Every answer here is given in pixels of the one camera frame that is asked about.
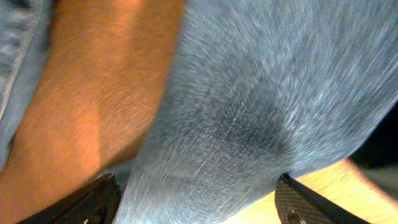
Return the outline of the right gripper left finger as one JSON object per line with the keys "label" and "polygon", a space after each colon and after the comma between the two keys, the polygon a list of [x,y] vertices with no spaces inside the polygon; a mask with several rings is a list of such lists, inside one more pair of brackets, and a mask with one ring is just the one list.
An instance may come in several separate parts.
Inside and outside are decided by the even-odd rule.
{"label": "right gripper left finger", "polygon": [[121,199],[113,174],[105,174],[18,224],[112,224]]}

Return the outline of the blue denim jeans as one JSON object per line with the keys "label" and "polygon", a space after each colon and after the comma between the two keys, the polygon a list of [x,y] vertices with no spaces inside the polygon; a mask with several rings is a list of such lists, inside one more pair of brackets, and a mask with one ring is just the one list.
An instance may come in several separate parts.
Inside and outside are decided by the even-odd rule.
{"label": "blue denim jeans", "polygon": [[2,1],[1,222],[111,168],[112,223],[221,223],[396,103],[396,1]]}

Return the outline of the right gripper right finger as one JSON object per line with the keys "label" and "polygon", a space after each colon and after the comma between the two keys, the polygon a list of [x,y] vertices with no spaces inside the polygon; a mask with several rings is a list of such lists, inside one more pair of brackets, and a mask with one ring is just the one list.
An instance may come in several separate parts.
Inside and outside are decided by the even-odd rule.
{"label": "right gripper right finger", "polygon": [[282,224],[370,224],[288,174],[280,177],[274,202]]}

